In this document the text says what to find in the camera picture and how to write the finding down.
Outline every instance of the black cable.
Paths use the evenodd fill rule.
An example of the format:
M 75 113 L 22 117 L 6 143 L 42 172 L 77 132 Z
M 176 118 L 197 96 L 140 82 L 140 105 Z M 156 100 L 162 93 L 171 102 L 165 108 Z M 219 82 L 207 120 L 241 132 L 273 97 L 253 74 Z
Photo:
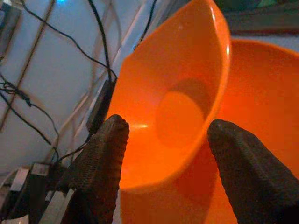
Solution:
M 69 157 L 69 156 L 71 156 L 71 155 L 74 155 L 74 154 L 77 153 L 77 152 L 80 152 L 86 145 L 87 145 L 87 142 L 84 142 L 84 143 L 83 143 L 81 146 L 79 146 L 75 151 L 73 151 L 73 152 L 71 152 L 71 153 L 68 153 L 68 154 L 62 156 L 62 157 L 57 161 L 57 163 L 60 162 L 60 161 L 62 161 L 62 160 L 65 159 L 66 157 Z
M 108 69 L 108 71 L 112 72 L 112 74 L 115 76 L 115 78 L 117 78 L 115 72 L 114 72 L 110 67 L 108 67 L 108 66 L 105 65 L 104 63 L 99 62 L 98 60 L 96 60 L 96 59 L 90 57 L 88 54 L 86 54 L 86 53 L 82 50 L 82 48 L 80 47 L 80 45 L 77 43 L 77 41 L 76 41 L 73 37 L 71 37 L 70 35 L 67 35 L 66 33 L 64 33 L 64 32 L 62 32 L 62 31 L 60 31 L 60 30 L 58 30 L 57 28 L 55 28 L 54 26 L 52 26 L 51 24 L 49 24 L 47 21 L 45 21 L 44 19 L 42 19 L 41 17 L 39 17 L 38 15 L 36 15 L 36 14 L 35 14 L 34 12 L 32 12 L 30 9 L 28 9 L 27 6 L 26 6 L 26 4 L 25 4 L 25 2 L 24 2 L 24 0 L 21 0 L 21 3 L 22 3 L 22 5 L 23 5 L 24 9 L 25 9 L 29 14 L 31 14 L 32 16 L 34 16 L 35 18 L 37 18 L 39 21 L 41 21 L 41 22 L 43 22 L 44 24 L 46 24 L 48 27 L 50 27 L 51 29 L 53 29 L 54 31 L 56 31 L 57 33 L 59 33 L 60 35 L 69 38 L 69 39 L 76 45 L 76 47 L 81 51 L 81 53 L 82 53 L 85 57 L 87 57 L 88 59 L 90 59 L 90 60 L 93 61 L 93 62 L 96 62 L 96 63 L 102 65 L 103 67 L 105 67 L 106 69 Z
M 41 107 L 33 104 L 31 102 L 31 100 L 30 100 L 30 97 L 26 93 L 24 93 L 22 90 L 19 90 L 11 82 L 7 81 L 7 79 L 1 73 L 0 73 L 0 78 L 2 78 L 3 81 L 4 81 L 3 83 L 1 83 L 2 86 L 3 86 L 3 88 L 0 88 L 0 90 L 4 91 L 4 92 L 6 92 L 7 94 L 10 94 L 10 95 L 14 95 L 14 94 L 18 95 L 21 99 L 23 99 L 27 103 L 27 105 L 29 107 L 35 107 L 39 111 L 43 112 L 49 118 L 49 120 L 51 121 L 51 123 L 53 125 L 53 128 L 54 128 L 54 131 L 57 134 L 57 137 L 59 138 L 59 133 L 58 133 L 58 130 L 57 130 L 56 125 L 55 125 L 55 122 L 52 119 L 52 117 L 44 109 L 42 109 Z
M 101 22 L 99 13 L 97 11 L 97 8 L 95 7 L 93 0 L 88 0 L 90 7 L 93 10 L 93 14 L 95 15 L 95 18 L 98 22 L 100 31 L 101 31 L 101 35 L 102 35 L 102 40 L 103 40 L 103 45 L 104 45 L 104 52 L 105 52 L 105 58 L 106 58 L 106 64 L 108 69 L 108 78 L 109 78 L 109 82 L 112 82 L 112 77 L 111 77 L 111 72 L 110 72 L 110 62 L 109 62 L 109 55 L 108 55 L 108 48 L 107 48 L 107 41 L 106 41 L 106 35 L 105 35 L 105 31 L 104 31 L 104 27 L 103 24 Z
M 151 5 L 151 9 L 150 9 L 150 13 L 149 13 L 149 20 L 148 20 L 148 23 L 146 24 L 146 27 L 144 29 L 144 32 L 139 40 L 139 43 L 143 40 L 143 38 L 145 37 L 146 33 L 148 32 L 149 30 L 149 27 L 150 27 L 150 23 L 151 23 L 151 19 L 153 17 L 153 14 L 154 14 L 154 9 L 155 9 L 155 6 L 156 6 L 156 2 L 157 0 L 154 0 L 153 1 L 153 4 Z
M 37 128 L 35 127 L 33 124 L 31 124 L 29 121 L 27 121 L 26 119 L 24 119 L 9 103 L 8 99 L 0 92 L 0 96 L 3 98 L 3 100 L 6 102 L 6 104 L 8 105 L 8 107 L 12 110 L 12 112 L 14 112 L 14 114 L 16 116 L 18 116 L 19 119 L 21 119 L 24 123 L 26 123 L 29 127 L 31 127 L 32 129 L 34 129 L 44 140 L 48 145 L 51 145 L 51 142 L 47 139 L 47 137 Z M 57 155 L 57 160 L 59 160 L 59 154 L 57 151 L 56 147 L 53 147 L 55 150 L 55 153 Z
M 47 9 L 47 12 L 46 12 L 46 15 L 45 15 L 45 18 L 44 18 L 45 21 L 48 21 L 50 15 L 51 15 L 51 12 L 52 12 L 52 9 L 53 9 L 53 6 L 54 6 L 55 1 L 56 1 L 56 0 L 50 0 L 50 5 L 49 5 L 49 7 L 48 7 L 48 9 Z M 22 82 L 22 80 L 23 80 L 23 78 L 24 78 L 24 76 L 25 76 L 25 74 L 26 74 L 26 72 L 27 72 L 27 69 L 29 68 L 31 59 L 32 59 L 32 57 L 33 57 L 33 55 L 34 55 L 34 53 L 35 53 L 35 51 L 36 51 L 37 45 L 38 45 L 38 43 L 39 43 L 39 41 L 40 41 L 40 39 L 41 39 L 41 37 L 42 37 L 42 34 L 43 34 L 43 32 L 44 32 L 45 27 L 46 27 L 46 24 L 44 24 L 44 23 L 40 26 L 39 32 L 37 33 L 37 36 L 36 36 L 36 39 L 35 39 L 35 41 L 34 41 L 34 43 L 33 43 L 32 48 L 30 49 L 30 53 L 28 54 L 27 61 L 26 61 L 26 63 L 24 64 L 24 67 L 23 67 L 21 76 L 19 77 L 18 83 L 17 83 L 17 85 L 16 85 L 17 88 L 19 88 L 19 86 L 20 86 L 20 84 L 21 84 L 21 82 Z M 11 97 L 11 99 L 10 99 L 10 103 L 11 103 L 11 104 L 14 103 L 14 98 L 15 98 L 15 95 L 13 95 L 13 96 Z M 1 124 L 0 124 L 0 131 L 2 130 L 2 128 L 3 128 L 3 126 L 4 126 L 4 123 L 5 123 L 6 119 L 7 119 L 7 116 L 8 116 L 8 114 L 9 114 L 9 111 L 10 111 L 9 108 L 6 109 L 6 111 L 5 111 L 4 115 L 3 115 L 3 119 L 2 119 Z

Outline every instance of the bowl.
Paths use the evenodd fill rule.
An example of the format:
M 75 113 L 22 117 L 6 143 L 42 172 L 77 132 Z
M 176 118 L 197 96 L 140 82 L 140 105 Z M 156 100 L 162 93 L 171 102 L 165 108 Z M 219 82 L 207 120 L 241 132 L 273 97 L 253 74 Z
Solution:
M 212 0 L 189 2 L 125 59 L 108 112 L 130 124 L 122 190 L 154 189 L 186 168 L 217 114 L 229 60 Z
M 299 178 L 299 54 L 232 41 L 228 84 L 217 118 L 255 134 Z M 207 141 L 186 170 L 154 191 L 121 192 L 123 224 L 237 224 Z

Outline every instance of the cable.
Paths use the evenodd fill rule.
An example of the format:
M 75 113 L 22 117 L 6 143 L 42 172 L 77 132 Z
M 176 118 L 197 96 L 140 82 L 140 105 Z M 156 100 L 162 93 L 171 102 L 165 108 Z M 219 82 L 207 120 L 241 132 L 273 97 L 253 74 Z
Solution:
M 88 59 L 90 59 L 90 60 L 93 61 L 93 62 L 96 62 L 96 63 L 102 65 L 103 67 L 105 67 L 106 69 L 108 69 L 109 71 L 111 71 L 112 74 L 113 74 L 113 75 L 115 76 L 115 78 L 117 79 L 117 75 L 115 74 L 115 72 L 114 72 L 109 66 L 105 65 L 104 63 L 102 63 L 102 62 L 100 62 L 100 61 L 98 61 L 98 60 L 96 60 L 96 59 L 90 57 L 88 54 L 86 54 L 86 53 L 82 50 L 82 48 L 80 47 L 80 45 L 77 43 L 77 41 L 76 41 L 73 37 L 71 37 L 70 35 L 67 35 L 66 33 L 64 33 L 64 32 L 62 32 L 62 31 L 60 31 L 60 30 L 58 30 L 57 28 L 55 28 L 54 26 L 52 26 L 51 24 L 49 24 L 47 21 L 45 21 L 44 19 L 42 19 L 41 17 L 39 17 L 38 15 L 36 15 L 36 14 L 35 14 L 34 12 L 32 12 L 30 9 L 28 9 L 27 6 L 26 6 L 26 4 L 25 4 L 25 2 L 24 2 L 24 0 L 20 0 L 20 1 L 21 1 L 22 5 L 23 5 L 24 9 L 25 9 L 29 14 L 31 14 L 32 16 L 34 16 L 35 18 L 37 18 L 39 21 L 41 21 L 41 22 L 43 22 L 44 24 L 46 24 L 48 27 L 50 27 L 51 29 L 53 29 L 54 31 L 56 31 L 57 33 L 59 33 L 60 35 L 65 36 L 65 37 L 67 37 L 68 39 L 70 39 L 70 40 L 76 45 L 76 47 L 81 51 L 81 53 L 82 53 L 85 57 L 87 57 Z
M 100 81 L 100 78 L 101 78 L 101 76 L 103 75 L 103 73 L 104 73 L 104 72 L 102 72 L 102 73 L 100 74 L 100 77 L 97 78 L 97 80 L 95 80 L 94 82 L 92 82 L 92 88 L 93 88 L 93 87 Z M 89 92 L 89 91 L 87 91 L 87 92 L 83 95 L 82 99 L 80 100 L 80 105 L 82 104 L 82 101 L 86 98 L 86 95 L 88 94 L 88 92 Z M 79 122 L 78 128 L 77 128 L 77 130 L 76 130 L 76 132 L 75 132 L 75 136 L 72 138 L 72 141 L 74 141 L 74 139 L 77 138 L 77 136 L 78 136 L 78 134 L 80 133 L 80 131 L 82 130 L 83 126 L 86 124 L 86 122 L 87 122 L 87 121 L 86 121 L 86 115 L 88 114 L 89 111 L 90 111 L 90 109 L 86 110 L 85 113 L 84 113 L 84 115 L 82 116 L 82 119 L 81 119 L 81 121 Z
M 154 9 L 155 9 L 155 6 L 156 6 L 156 2 L 157 2 L 157 0 L 154 0 L 153 4 L 151 5 L 151 9 L 150 9 L 150 13 L 149 13 L 149 20 L 148 20 L 148 23 L 146 24 L 146 27 L 144 29 L 144 32 L 143 32 L 142 36 L 140 37 L 139 43 L 143 40 L 143 38 L 145 37 L 146 33 L 149 30 L 151 19 L 152 19 L 153 14 L 154 14 Z
M 97 8 L 95 7 L 93 0 L 88 0 L 90 7 L 93 10 L 93 14 L 95 15 L 95 18 L 98 22 L 101 34 L 102 34 L 102 40 L 103 40 L 103 45 L 104 45 L 104 52 L 105 52 L 105 58 L 106 58 L 106 64 L 108 67 L 108 78 L 109 78 L 109 82 L 112 82 L 112 77 L 111 77 L 111 69 L 110 69 L 110 63 L 109 63 L 109 55 L 108 55 L 108 48 L 107 48 L 107 42 L 106 42 L 106 35 L 105 35 L 105 31 L 104 31 L 104 27 L 103 24 L 101 22 L 99 13 L 97 11 Z
M 34 129 L 44 140 L 48 145 L 51 145 L 51 142 L 47 139 L 47 137 L 37 128 L 35 127 L 33 124 L 31 124 L 29 121 L 27 121 L 26 119 L 24 119 L 9 103 L 8 99 L 0 92 L 0 96 L 3 98 L 3 100 L 6 102 L 6 104 L 8 105 L 8 107 L 12 110 L 12 112 L 14 112 L 14 114 L 16 116 L 18 116 L 19 119 L 21 119 L 24 123 L 26 123 L 29 127 L 31 127 L 32 129 Z M 53 147 L 55 150 L 55 153 L 57 155 L 57 160 L 59 160 L 59 153 L 57 151 L 56 147 Z
M 48 21 L 50 15 L 51 15 L 51 12 L 52 12 L 52 9 L 53 9 L 55 1 L 56 0 L 50 0 L 50 6 L 48 7 L 46 15 L 45 15 L 45 18 L 44 18 L 45 21 Z M 30 65 L 31 59 L 32 59 L 32 57 L 33 57 L 33 55 L 35 53 L 35 50 L 37 48 L 37 45 L 38 45 L 38 43 L 39 43 L 39 41 L 40 41 L 40 39 L 42 37 L 42 34 L 44 32 L 45 27 L 46 27 L 46 25 L 44 23 L 40 26 L 39 32 L 37 33 L 36 39 L 35 39 L 35 41 L 33 43 L 33 46 L 32 46 L 32 48 L 30 50 L 30 53 L 29 53 L 28 58 L 27 58 L 27 61 L 24 64 L 21 76 L 20 76 L 20 78 L 18 80 L 18 83 L 16 85 L 17 88 L 19 88 L 19 86 L 21 85 L 21 82 L 22 82 L 22 80 L 23 80 L 23 78 L 24 78 L 24 76 L 25 76 L 25 74 L 27 72 L 27 69 L 28 69 L 28 67 Z M 14 103 L 14 98 L 15 98 L 15 95 L 13 95 L 11 97 L 11 100 L 10 100 L 11 104 Z M 3 119 L 1 121 L 1 124 L 0 124 L 0 131 L 2 130 L 2 128 L 4 126 L 4 123 L 5 123 L 6 119 L 7 119 L 8 114 L 9 114 L 9 109 L 6 109 L 6 111 L 5 111 L 4 115 L 3 115 Z
M 7 94 L 10 94 L 10 95 L 18 95 L 21 99 L 23 99 L 27 103 L 27 105 L 29 107 L 35 107 L 39 111 L 43 112 L 49 118 L 49 120 L 51 121 L 52 126 L 54 128 L 54 131 L 57 134 L 57 137 L 59 138 L 59 133 L 58 133 L 58 130 L 56 128 L 56 125 L 55 125 L 54 120 L 52 119 L 52 117 L 44 109 L 42 109 L 41 107 L 33 104 L 30 100 L 30 97 L 26 93 L 24 93 L 24 91 L 19 90 L 14 84 L 7 81 L 7 79 L 1 73 L 0 73 L 0 77 L 4 81 L 3 83 L 1 83 L 3 88 L 0 88 L 0 90 L 4 91 L 4 92 L 6 92 Z
M 74 152 L 68 153 L 64 156 L 62 156 L 57 162 L 62 161 L 63 159 L 65 159 L 66 157 L 69 157 L 71 155 L 74 155 L 77 152 L 80 152 L 85 146 L 87 145 L 87 142 L 84 142 L 81 146 L 79 146 Z
M 64 121 L 64 123 L 61 125 L 60 129 L 59 129 L 59 134 L 61 135 L 61 132 L 65 129 L 65 127 L 67 127 L 67 125 L 73 120 L 73 118 L 77 115 L 77 113 L 85 106 L 85 104 L 89 101 L 90 96 L 93 93 L 93 89 L 96 86 L 96 84 L 100 81 L 101 77 L 104 75 L 105 71 L 102 71 L 99 75 L 99 77 L 97 78 L 97 80 L 94 81 L 94 78 L 92 78 L 91 82 L 90 82 L 90 86 L 88 88 L 88 91 L 82 96 L 82 98 L 79 100 L 78 105 L 74 108 L 73 112 L 71 113 L 71 115 Z

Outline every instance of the orange bowl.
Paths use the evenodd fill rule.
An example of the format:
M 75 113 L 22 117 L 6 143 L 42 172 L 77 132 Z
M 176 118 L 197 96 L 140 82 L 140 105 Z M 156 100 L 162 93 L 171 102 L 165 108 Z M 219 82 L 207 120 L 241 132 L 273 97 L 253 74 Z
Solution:
M 299 178 L 299 54 L 232 41 L 227 89 L 217 118 L 254 133 Z M 177 178 L 143 194 L 121 193 L 123 224 L 236 224 L 206 141 Z
M 122 190 L 182 172 L 215 118 L 228 77 L 230 36 L 212 0 L 193 0 L 123 63 L 108 116 L 130 124 Z

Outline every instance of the black power adapter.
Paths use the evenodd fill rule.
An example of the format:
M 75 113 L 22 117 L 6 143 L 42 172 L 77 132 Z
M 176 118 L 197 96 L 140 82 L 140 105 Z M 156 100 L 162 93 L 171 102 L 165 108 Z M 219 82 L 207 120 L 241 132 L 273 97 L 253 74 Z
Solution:
M 114 82 L 106 80 L 101 92 L 99 93 L 97 101 L 86 123 L 86 127 L 89 131 L 90 136 L 96 134 L 99 127 L 104 123 L 110 106 L 115 84 L 116 80 Z

